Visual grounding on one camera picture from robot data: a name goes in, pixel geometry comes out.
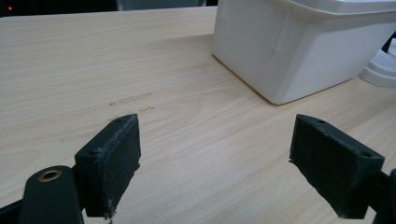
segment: screw hole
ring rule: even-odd
[[[62,174],[62,171],[60,170],[51,170],[47,171],[41,176],[38,177],[38,181],[40,182],[49,182],[51,180],[54,180],[58,178]]]

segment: light wood tabletop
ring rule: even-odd
[[[396,90],[353,78],[272,105],[212,54],[216,8],[0,19],[0,206],[27,178],[137,113],[142,158],[114,223],[343,220],[288,162],[296,114],[396,168]],[[86,223],[105,223],[86,218]]]

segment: scratch mark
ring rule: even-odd
[[[94,136],[97,133],[98,133],[97,131],[92,131],[92,132],[88,132],[88,133],[81,133],[81,134],[77,134],[77,135],[73,135],[73,136],[68,136],[66,138],[63,138],[63,139],[59,140],[59,142],[60,143],[65,143],[65,142],[75,141],[75,140],[78,140],[80,138]]]
[[[118,100],[116,102],[110,103],[109,105],[118,105],[118,104],[123,105],[123,104],[131,103],[131,102],[136,101],[136,100],[140,100],[140,99],[145,98],[145,97],[150,96],[150,95],[152,95],[151,92],[146,92],[146,93],[143,93],[143,94],[140,94],[140,95],[136,95],[136,96],[131,96],[131,97],[128,97],[128,98],[120,99],[120,100]]]
[[[144,108],[144,109],[139,109],[138,112],[146,112],[146,111],[148,111],[148,110],[153,110],[153,109],[155,109],[154,106],[149,106],[149,107]]]

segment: textured black plastic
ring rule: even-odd
[[[365,186],[381,173],[384,160],[331,124],[297,115],[290,161],[339,217],[364,218]]]
[[[18,216],[21,211],[22,200],[11,203],[5,207],[0,208],[0,223],[1,224],[16,224],[18,223]]]
[[[88,217],[113,217],[134,172],[139,168],[137,115],[111,121],[75,156],[80,199]]]
[[[40,182],[39,177],[48,171],[58,171],[60,175]],[[53,166],[32,175],[26,182],[18,223],[83,223],[72,169]]]

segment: black plastic block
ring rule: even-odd
[[[88,217],[113,217],[122,194],[139,168],[137,115],[111,121],[76,154],[80,198]]]
[[[365,185],[381,173],[384,160],[331,124],[297,115],[290,161],[339,217],[364,218]]]
[[[18,223],[84,223],[71,168],[52,166],[27,180]]]

